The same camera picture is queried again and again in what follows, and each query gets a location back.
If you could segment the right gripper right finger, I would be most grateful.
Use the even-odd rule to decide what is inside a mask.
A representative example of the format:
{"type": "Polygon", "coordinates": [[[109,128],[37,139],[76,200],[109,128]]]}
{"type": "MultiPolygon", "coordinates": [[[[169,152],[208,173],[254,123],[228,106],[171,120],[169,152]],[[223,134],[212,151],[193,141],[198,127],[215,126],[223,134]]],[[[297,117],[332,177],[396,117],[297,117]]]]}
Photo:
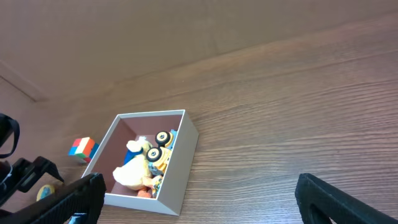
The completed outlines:
{"type": "Polygon", "coordinates": [[[304,224],[397,224],[395,218],[309,173],[299,175],[295,198],[304,224]]]}

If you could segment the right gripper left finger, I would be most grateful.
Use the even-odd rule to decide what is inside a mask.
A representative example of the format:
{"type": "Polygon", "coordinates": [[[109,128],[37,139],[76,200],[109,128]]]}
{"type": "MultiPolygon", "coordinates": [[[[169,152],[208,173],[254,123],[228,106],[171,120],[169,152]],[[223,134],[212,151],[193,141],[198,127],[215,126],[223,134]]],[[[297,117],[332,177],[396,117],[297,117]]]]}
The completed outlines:
{"type": "Polygon", "coordinates": [[[96,223],[105,191],[103,175],[89,174],[18,212],[2,216],[1,224],[65,223],[81,213],[85,216],[82,223],[96,223]]]}

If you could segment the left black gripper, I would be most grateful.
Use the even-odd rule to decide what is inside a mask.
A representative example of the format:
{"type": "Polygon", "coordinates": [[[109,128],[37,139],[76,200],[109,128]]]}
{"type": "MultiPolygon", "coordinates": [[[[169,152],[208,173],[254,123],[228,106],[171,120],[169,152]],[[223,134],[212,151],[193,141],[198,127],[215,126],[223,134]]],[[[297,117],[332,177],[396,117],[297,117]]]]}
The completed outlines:
{"type": "Polygon", "coordinates": [[[42,156],[33,162],[20,158],[13,165],[8,161],[1,161],[1,205],[5,204],[17,190],[28,192],[45,173],[62,183],[65,182],[57,166],[42,156]]]}

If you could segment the yellow disc wooden handle toy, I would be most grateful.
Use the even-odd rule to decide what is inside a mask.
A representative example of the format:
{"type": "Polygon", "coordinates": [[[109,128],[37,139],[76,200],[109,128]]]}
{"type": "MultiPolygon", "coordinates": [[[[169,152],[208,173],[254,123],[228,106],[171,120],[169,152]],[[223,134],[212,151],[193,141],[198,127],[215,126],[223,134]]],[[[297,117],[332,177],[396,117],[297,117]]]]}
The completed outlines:
{"type": "Polygon", "coordinates": [[[50,184],[46,184],[43,185],[40,190],[38,191],[37,197],[36,197],[36,201],[40,201],[45,197],[48,197],[51,194],[54,194],[56,191],[56,188],[54,185],[50,185],[50,184]]]}

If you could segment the multicoloured puzzle cube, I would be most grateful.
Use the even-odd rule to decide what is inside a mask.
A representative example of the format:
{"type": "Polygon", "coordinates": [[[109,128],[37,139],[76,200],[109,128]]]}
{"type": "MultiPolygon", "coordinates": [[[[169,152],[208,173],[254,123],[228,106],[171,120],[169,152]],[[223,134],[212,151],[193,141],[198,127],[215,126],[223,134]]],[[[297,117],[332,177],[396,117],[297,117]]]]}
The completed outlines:
{"type": "Polygon", "coordinates": [[[81,163],[90,163],[98,148],[99,144],[92,138],[79,138],[74,141],[68,155],[74,157],[81,163]]]}

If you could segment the yellow plush duck blue scarf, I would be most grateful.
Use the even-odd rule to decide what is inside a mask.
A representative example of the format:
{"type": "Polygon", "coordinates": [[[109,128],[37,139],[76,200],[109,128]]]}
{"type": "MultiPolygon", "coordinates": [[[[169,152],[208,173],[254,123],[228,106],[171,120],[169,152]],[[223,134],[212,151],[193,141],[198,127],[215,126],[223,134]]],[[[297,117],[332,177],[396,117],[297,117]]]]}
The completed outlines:
{"type": "Polygon", "coordinates": [[[113,177],[119,184],[137,191],[138,197],[152,197],[152,179],[153,176],[148,168],[146,159],[147,151],[152,144],[146,140],[146,137],[140,136],[137,141],[130,140],[126,144],[130,160],[121,167],[115,168],[113,177]]]}

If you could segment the yellow blue toy truck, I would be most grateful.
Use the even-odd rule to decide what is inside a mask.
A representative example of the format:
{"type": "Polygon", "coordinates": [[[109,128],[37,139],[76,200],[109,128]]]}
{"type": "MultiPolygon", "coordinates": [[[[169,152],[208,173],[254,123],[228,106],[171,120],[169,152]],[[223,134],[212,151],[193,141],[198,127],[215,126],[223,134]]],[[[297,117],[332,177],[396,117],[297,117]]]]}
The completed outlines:
{"type": "Polygon", "coordinates": [[[146,153],[148,168],[153,176],[164,175],[172,155],[177,131],[160,131],[155,136],[157,147],[151,147],[146,153]]]}

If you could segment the round gold coin toy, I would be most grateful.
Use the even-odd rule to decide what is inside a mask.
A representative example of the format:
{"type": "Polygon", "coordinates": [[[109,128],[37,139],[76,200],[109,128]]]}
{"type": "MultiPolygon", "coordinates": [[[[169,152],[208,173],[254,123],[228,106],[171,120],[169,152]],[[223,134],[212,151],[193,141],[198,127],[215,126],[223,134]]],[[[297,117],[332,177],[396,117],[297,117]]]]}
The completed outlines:
{"type": "Polygon", "coordinates": [[[159,194],[160,187],[162,185],[163,177],[158,175],[152,179],[152,197],[156,198],[159,194]]]}

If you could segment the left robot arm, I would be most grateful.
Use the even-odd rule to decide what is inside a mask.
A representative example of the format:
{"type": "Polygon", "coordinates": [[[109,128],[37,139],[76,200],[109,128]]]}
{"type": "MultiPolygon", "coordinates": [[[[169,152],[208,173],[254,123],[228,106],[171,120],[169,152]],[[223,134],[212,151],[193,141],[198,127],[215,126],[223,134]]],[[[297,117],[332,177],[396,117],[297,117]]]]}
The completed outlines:
{"type": "MultiPolygon", "coordinates": [[[[1,146],[10,136],[14,137],[11,151],[1,154],[1,159],[6,159],[15,152],[20,132],[19,123],[1,113],[1,146]]],[[[42,156],[37,157],[33,162],[20,158],[13,165],[8,161],[1,161],[1,205],[5,204],[17,190],[28,192],[45,173],[65,182],[57,166],[42,156]]]]}

